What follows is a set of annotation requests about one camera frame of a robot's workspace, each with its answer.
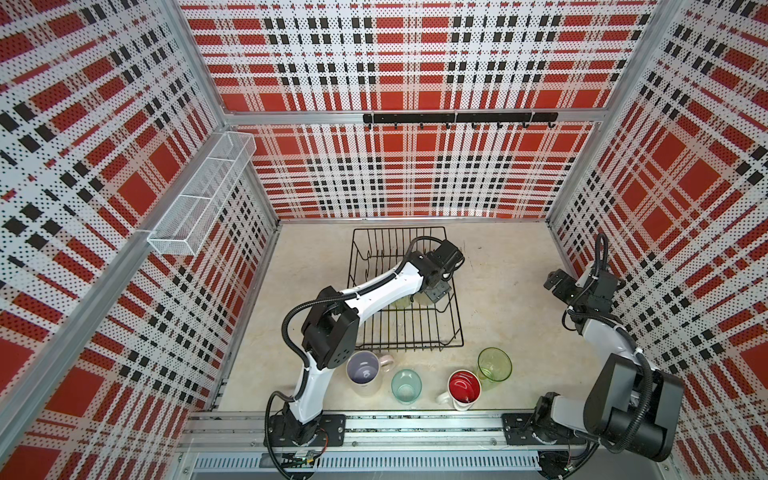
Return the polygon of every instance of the clear glass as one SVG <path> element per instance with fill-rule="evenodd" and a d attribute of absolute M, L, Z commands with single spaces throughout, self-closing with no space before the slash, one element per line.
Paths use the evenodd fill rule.
<path fill-rule="evenodd" d="M 492 389 L 512 374 L 512 361 L 504 350 L 495 347 L 487 348 L 478 355 L 475 374 L 480 379 L 484 390 Z"/>
<path fill-rule="evenodd" d="M 392 394 L 403 405 L 414 403 L 421 393 L 422 379 L 413 370 L 400 370 L 392 377 Z"/>

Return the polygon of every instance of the cup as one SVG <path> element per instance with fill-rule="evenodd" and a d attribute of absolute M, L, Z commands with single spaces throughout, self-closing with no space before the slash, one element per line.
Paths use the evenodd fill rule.
<path fill-rule="evenodd" d="M 413 370 L 400 370 L 392 377 L 392 394 L 403 405 L 414 403 L 421 393 L 422 379 Z"/>
<path fill-rule="evenodd" d="M 451 403 L 453 408 L 464 412 L 480 398 L 482 387 L 478 377 L 469 370 L 456 370 L 448 377 L 448 392 L 437 396 L 437 403 Z"/>
<path fill-rule="evenodd" d="M 360 396 L 371 396 L 382 386 L 382 373 L 388 372 L 395 359 L 391 355 L 376 356 L 362 350 L 353 353 L 346 362 L 346 376 Z"/>
<path fill-rule="evenodd" d="M 496 387 L 512 374 L 512 361 L 504 350 L 490 347 L 478 355 L 478 365 L 475 375 L 480 379 L 485 390 Z"/>

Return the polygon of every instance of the white mug handle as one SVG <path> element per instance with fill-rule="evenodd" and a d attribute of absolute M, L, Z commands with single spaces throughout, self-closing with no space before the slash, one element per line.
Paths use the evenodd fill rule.
<path fill-rule="evenodd" d="M 451 393 L 450 392 L 443 392 L 443 393 L 441 393 L 440 395 L 437 396 L 435 401 L 437 403 L 448 403 L 448 402 L 450 402 L 452 400 L 452 398 L 453 397 L 451 397 Z"/>
<path fill-rule="evenodd" d="M 379 366 L 382 367 L 383 372 L 388 372 L 395 365 L 395 357 L 391 355 L 383 355 L 379 357 Z"/>

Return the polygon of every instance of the beige table surface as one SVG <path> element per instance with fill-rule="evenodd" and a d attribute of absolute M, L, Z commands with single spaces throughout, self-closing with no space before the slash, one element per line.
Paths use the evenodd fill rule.
<path fill-rule="evenodd" d="M 256 307 L 237 353 L 219 410 L 263 411 L 269 394 L 293 393 L 301 361 L 283 343 L 286 313 L 312 300 L 325 286 L 346 288 L 349 246 L 356 225 L 284 225 Z M 592 347 L 561 326 L 563 303 L 544 289 L 547 274 L 561 260 L 544 223 L 447 223 L 447 237 L 466 257 L 454 276 L 465 345 L 442 351 L 394 351 L 396 367 L 384 374 L 382 388 L 369 398 L 352 391 L 344 368 L 333 373 L 326 410 L 444 409 L 435 397 L 445 391 L 451 372 L 472 369 L 488 346 L 512 360 L 511 377 L 482 393 L 474 409 L 533 408 L 539 396 L 558 392 L 586 398 L 602 367 Z M 306 312 L 291 323 L 300 345 Z M 414 369 L 423 381 L 410 406 L 395 400 L 392 375 Z M 282 408 L 276 402 L 273 410 Z"/>

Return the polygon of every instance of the metal wire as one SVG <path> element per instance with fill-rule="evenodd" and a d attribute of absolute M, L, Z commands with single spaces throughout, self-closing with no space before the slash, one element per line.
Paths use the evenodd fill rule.
<path fill-rule="evenodd" d="M 349 253 L 347 288 L 359 285 L 398 265 L 408 245 L 416 237 L 445 239 L 444 227 L 358 228 L 354 230 Z M 414 250 L 422 253 L 435 248 L 420 240 Z M 458 313 L 456 286 L 434 305 L 400 300 L 375 313 L 358 331 L 356 349 L 404 350 L 438 349 L 464 346 L 462 321 Z"/>

